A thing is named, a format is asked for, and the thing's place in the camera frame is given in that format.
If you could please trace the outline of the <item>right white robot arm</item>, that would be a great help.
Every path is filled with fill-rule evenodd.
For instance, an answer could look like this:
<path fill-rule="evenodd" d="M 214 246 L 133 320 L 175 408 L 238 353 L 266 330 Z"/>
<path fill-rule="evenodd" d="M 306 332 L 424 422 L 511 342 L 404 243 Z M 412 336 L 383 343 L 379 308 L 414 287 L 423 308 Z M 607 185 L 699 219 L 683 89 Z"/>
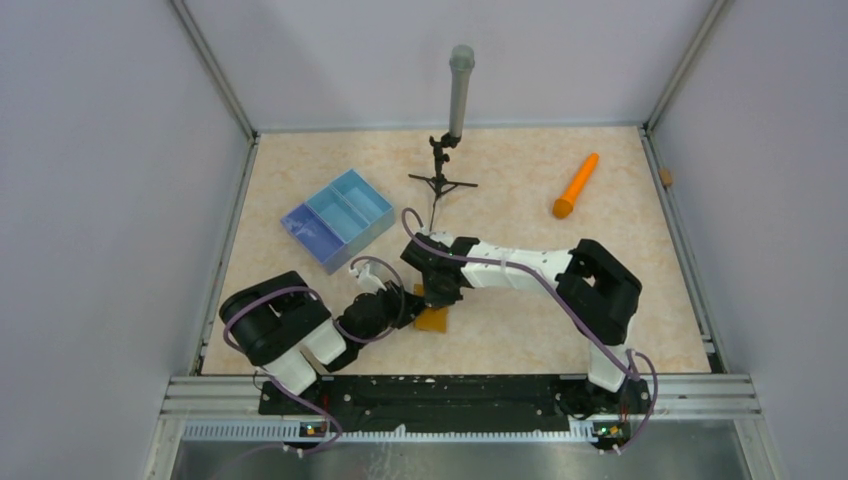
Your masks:
<path fill-rule="evenodd" d="M 641 281 L 599 242 L 571 250 L 521 250 L 476 237 L 417 233 L 400 255 L 421 274 L 424 298 L 452 306 L 465 289 L 504 288 L 549 295 L 589 342 L 586 384 L 564 395 L 567 414 L 586 419 L 626 400 L 636 370 L 628 352 Z"/>

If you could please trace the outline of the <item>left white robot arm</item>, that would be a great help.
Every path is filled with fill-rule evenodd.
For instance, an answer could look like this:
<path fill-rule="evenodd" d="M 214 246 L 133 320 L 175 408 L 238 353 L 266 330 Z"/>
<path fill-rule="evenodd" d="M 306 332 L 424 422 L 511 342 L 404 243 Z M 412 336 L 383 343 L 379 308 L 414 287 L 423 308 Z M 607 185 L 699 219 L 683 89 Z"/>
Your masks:
<path fill-rule="evenodd" d="M 314 363 L 329 372 L 345 368 L 366 345 L 408 326 L 427 306 L 381 259 L 360 256 L 349 273 L 362 292 L 337 317 L 295 271 L 245 288 L 219 309 L 225 343 L 277 380 L 283 401 L 297 413 L 319 404 Z"/>

